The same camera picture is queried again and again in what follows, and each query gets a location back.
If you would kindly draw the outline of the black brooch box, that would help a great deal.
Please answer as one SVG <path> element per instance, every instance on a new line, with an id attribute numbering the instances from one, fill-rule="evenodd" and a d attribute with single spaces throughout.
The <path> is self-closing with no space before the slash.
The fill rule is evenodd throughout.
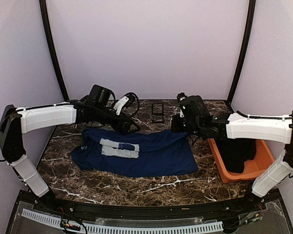
<path id="1" fill-rule="evenodd" d="M 153 102 L 151 104 L 151 122 L 154 124 L 163 124 L 164 117 L 164 104 L 162 102 Z"/>

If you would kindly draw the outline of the black garment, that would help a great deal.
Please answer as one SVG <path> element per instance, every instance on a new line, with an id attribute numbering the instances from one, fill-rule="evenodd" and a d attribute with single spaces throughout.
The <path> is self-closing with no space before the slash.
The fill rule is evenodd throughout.
<path id="1" fill-rule="evenodd" d="M 256 155 L 256 140 L 247 138 L 223 139 L 215 141 L 227 171 L 242 174 L 245 162 Z"/>

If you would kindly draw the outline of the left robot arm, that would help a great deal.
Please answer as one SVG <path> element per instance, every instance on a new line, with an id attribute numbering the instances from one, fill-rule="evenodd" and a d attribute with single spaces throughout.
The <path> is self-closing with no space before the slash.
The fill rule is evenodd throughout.
<path id="1" fill-rule="evenodd" d="M 140 130 L 133 120 L 137 111 L 130 115 L 123 112 L 134 103 L 139 109 L 140 100 L 134 92 L 116 99 L 112 90 L 95 84 L 90 93 L 81 99 L 33 107 L 9 104 L 0 120 L 0 162 L 7 163 L 40 199 L 40 205 L 49 213 L 54 213 L 59 209 L 59 201 L 27 155 L 24 136 L 43 129 L 87 122 L 109 125 L 116 132 L 128 135 Z"/>

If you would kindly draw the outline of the orange plastic basket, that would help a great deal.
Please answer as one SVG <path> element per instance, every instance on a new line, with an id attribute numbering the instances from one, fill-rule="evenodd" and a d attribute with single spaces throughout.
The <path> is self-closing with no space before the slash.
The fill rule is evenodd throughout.
<path id="1" fill-rule="evenodd" d="M 251 181 L 264 173 L 274 162 L 268 146 L 264 140 L 256 140 L 256 154 L 253 160 L 247 160 L 243 173 L 227 171 L 214 139 L 208 139 L 217 169 L 223 183 L 234 183 L 239 181 Z"/>

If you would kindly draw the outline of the right black frame post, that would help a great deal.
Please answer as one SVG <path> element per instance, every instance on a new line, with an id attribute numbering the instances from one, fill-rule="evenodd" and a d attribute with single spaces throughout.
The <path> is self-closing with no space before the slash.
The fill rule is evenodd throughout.
<path id="1" fill-rule="evenodd" d="M 246 58 L 246 53 L 248 50 L 248 45 L 251 37 L 251 30 L 252 30 L 252 25 L 253 25 L 253 19 L 254 19 L 254 14 L 255 14 L 255 7 L 256 7 L 256 0 L 249 0 L 249 5 L 248 5 L 248 11 L 247 11 L 247 17 L 246 17 L 246 23 L 245 23 L 245 29 L 244 29 L 244 34 L 241 42 L 241 48 L 240 48 L 240 53 L 239 57 L 237 60 L 234 76 L 231 82 L 229 94 L 227 96 L 226 104 L 231 107 L 232 101 L 234 99 L 238 83 L 241 77 L 242 69 L 244 66 L 245 58 Z"/>

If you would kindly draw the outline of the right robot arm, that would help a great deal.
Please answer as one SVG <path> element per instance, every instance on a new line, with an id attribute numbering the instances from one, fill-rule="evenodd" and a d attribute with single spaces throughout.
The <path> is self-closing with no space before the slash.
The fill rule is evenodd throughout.
<path id="1" fill-rule="evenodd" d="M 199 95 L 186 96 L 184 93 L 177 95 L 177 104 L 180 113 L 172 116 L 173 132 L 186 132 L 203 140 L 242 138 L 285 145 L 283 154 L 255 179 L 251 193 L 240 199 L 239 207 L 243 211 L 251 211 L 258 204 L 258 197 L 264 197 L 293 172 L 293 111 L 281 116 L 254 116 L 240 111 L 211 115 Z"/>

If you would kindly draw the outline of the black front rail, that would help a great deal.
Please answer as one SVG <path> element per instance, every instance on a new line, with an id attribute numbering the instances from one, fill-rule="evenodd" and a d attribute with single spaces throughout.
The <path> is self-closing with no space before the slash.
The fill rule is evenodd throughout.
<path id="1" fill-rule="evenodd" d="M 55 202 L 63 208 L 66 215 L 73 216 L 77 219 L 92 221 L 99 217 L 134 220 L 192 217 L 203 217 L 205 220 L 212 218 L 231 219 L 250 211 L 259 211 L 261 210 L 260 206 L 263 206 L 262 203 L 258 205 L 255 203 L 247 203 L 243 197 L 220 202 L 164 207 L 98 205 L 59 198 L 56 198 Z"/>

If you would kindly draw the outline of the black frame post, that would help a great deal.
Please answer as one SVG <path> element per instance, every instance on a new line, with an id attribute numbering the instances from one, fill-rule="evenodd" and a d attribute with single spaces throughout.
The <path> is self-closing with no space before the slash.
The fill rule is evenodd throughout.
<path id="1" fill-rule="evenodd" d="M 246 58 L 246 53 L 248 50 L 248 45 L 251 37 L 251 30 L 252 30 L 252 25 L 253 25 L 253 19 L 254 19 L 254 14 L 255 14 L 255 7 L 256 7 L 256 0 L 249 0 L 249 5 L 248 5 L 248 11 L 247 11 L 247 17 L 246 17 L 246 23 L 245 23 L 245 29 L 244 29 L 244 34 L 241 42 L 241 48 L 240 48 L 240 53 L 239 57 L 237 60 L 234 76 L 231 82 L 229 94 L 227 96 L 226 104 L 231 107 L 232 101 L 234 99 L 238 83 L 241 77 L 242 69 L 244 66 L 245 58 Z"/>
<path id="2" fill-rule="evenodd" d="M 53 34 L 52 34 L 51 23 L 50 23 L 50 18 L 49 18 L 49 13 L 48 13 L 47 1 L 46 0 L 39 0 L 39 5 L 40 5 L 40 12 L 41 12 L 44 34 L 45 34 L 51 62 L 53 65 L 53 69 L 54 69 L 54 72 L 56 75 L 57 83 L 58 83 L 63 100 L 68 100 L 69 95 L 68 95 L 68 92 L 66 89 L 66 85 L 64 83 L 63 75 L 62 75 L 61 68 L 60 68 L 60 63 L 59 63 L 56 48 L 55 48 L 55 43 L 53 40 Z"/>

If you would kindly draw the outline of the blue printed t-shirt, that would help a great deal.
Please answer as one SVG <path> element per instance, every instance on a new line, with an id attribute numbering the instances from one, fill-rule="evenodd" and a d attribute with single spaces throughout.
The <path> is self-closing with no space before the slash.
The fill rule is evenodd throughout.
<path id="1" fill-rule="evenodd" d="M 123 136 L 86 129 L 83 144 L 71 156 L 82 170 L 97 169 L 127 177 L 178 176 L 198 170 L 187 134 L 163 130 Z"/>

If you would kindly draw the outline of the left black frame post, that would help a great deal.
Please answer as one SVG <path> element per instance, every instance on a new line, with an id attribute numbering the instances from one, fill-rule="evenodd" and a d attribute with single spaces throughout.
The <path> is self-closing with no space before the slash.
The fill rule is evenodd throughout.
<path id="1" fill-rule="evenodd" d="M 61 68 L 60 68 L 60 63 L 59 63 L 56 48 L 55 48 L 55 43 L 53 40 L 53 34 L 52 34 L 51 23 L 50 23 L 50 18 L 49 18 L 49 13 L 48 13 L 47 1 L 46 0 L 39 0 L 39 5 L 40 5 L 40 12 L 41 12 L 44 34 L 45 34 L 51 62 L 53 65 L 53 69 L 54 69 L 54 72 L 56 75 L 57 83 L 58 83 L 63 100 L 68 100 L 69 95 L 68 95 L 68 92 L 66 89 L 66 85 L 64 83 L 63 75 L 62 75 Z"/>

